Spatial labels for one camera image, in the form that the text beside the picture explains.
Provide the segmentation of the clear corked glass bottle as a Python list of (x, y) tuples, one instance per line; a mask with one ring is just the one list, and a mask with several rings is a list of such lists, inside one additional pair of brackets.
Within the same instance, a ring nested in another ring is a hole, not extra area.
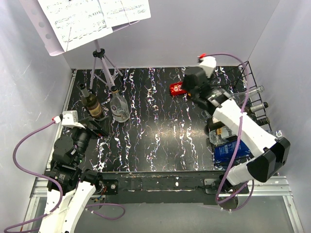
[(126, 99), (119, 94), (116, 86), (111, 87), (112, 98), (109, 102), (113, 118), (120, 123), (126, 122), (129, 117), (129, 108)]

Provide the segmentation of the clear square liquor bottle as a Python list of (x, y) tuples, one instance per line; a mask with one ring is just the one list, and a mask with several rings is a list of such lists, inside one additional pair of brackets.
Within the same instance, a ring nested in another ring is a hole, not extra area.
[[(283, 132), (281, 130), (278, 131), (271, 131), (271, 130), (265, 130), (269, 134), (272, 134), (276, 138), (283, 137)], [(227, 127), (223, 126), (221, 128), (218, 128), (216, 130), (212, 130), (208, 133), (209, 140), (211, 144), (215, 146), (219, 146), (222, 144), (225, 144), (227, 142), (232, 142), (237, 140), (237, 136)]]

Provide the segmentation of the clear tall glass bottle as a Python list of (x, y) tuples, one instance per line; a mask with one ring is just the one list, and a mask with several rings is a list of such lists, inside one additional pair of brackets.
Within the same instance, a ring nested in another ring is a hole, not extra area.
[[(248, 92), (248, 97), (250, 98), (254, 95), (257, 95), (263, 92), (264, 90), (265, 88), (262, 85), (258, 87), (250, 88)], [(244, 92), (233, 93), (231, 96), (237, 104), (242, 104), (245, 100), (246, 94), (247, 94), (247, 91), (244, 91)]]

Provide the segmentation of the dark green wine bottle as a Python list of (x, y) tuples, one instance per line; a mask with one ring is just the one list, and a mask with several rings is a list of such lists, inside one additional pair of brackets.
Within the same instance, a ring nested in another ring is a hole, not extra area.
[(104, 118), (103, 109), (97, 97), (88, 91), (84, 83), (79, 84), (79, 89), (82, 93), (82, 104), (89, 114), (97, 120)]

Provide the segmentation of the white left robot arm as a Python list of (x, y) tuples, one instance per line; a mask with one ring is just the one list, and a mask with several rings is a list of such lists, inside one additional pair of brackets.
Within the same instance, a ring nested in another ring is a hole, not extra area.
[(106, 190), (98, 172), (82, 171), (79, 166), (90, 140), (109, 136), (110, 117), (77, 120), (64, 116), (62, 123), (72, 129), (72, 134), (59, 137), (53, 146), (51, 169), (46, 173), (50, 180), (40, 233), (74, 232), (90, 197)]

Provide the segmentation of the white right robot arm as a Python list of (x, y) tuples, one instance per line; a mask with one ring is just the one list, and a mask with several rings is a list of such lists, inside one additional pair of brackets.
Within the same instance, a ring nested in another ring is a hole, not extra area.
[(222, 88), (208, 84), (201, 67), (185, 69), (181, 88), (190, 93), (190, 99), (201, 109), (227, 126), (250, 149), (253, 159), (228, 170), (220, 180), (220, 188), (233, 192), (238, 184), (249, 180), (266, 182), (287, 162), (290, 142), (265, 131), (246, 113), (243, 113), (231, 95)]

